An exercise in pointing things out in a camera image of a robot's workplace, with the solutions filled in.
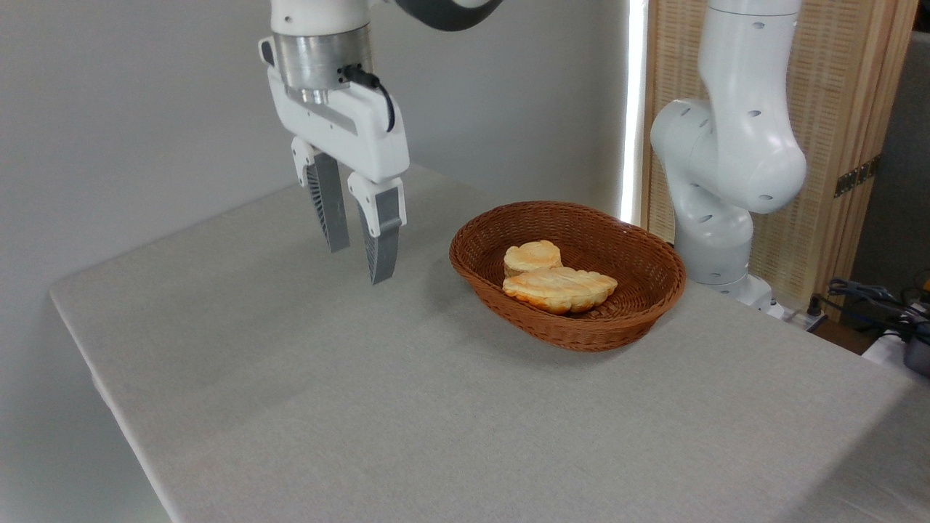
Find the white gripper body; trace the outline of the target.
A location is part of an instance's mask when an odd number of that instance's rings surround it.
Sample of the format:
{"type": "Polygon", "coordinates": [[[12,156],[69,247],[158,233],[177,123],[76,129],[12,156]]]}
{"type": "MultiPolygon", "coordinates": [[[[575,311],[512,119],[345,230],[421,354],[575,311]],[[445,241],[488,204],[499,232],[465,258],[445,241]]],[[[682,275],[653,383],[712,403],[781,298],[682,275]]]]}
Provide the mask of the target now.
{"type": "Polygon", "coordinates": [[[367,36],[270,36],[259,41],[283,128],[375,183],[410,166],[398,103],[370,73],[367,36]]]}

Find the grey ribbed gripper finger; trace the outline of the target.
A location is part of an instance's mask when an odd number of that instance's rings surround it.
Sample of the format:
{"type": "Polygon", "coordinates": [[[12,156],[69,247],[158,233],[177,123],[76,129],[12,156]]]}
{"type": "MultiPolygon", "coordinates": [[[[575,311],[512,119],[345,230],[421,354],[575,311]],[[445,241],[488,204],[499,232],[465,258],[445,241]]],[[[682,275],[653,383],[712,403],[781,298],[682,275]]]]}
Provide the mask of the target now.
{"type": "Polygon", "coordinates": [[[293,138],[290,150],[298,183],[309,190],[330,251],[335,253],[349,248],[351,242],[338,161],[299,137],[293,138]]]}
{"type": "Polygon", "coordinates": [[[408,223],[404,183],[400,178],[375,183],[353,172],[348,188],[357,202],[370,281],[378,285],[393,276],[400,229],[408,223]]]}

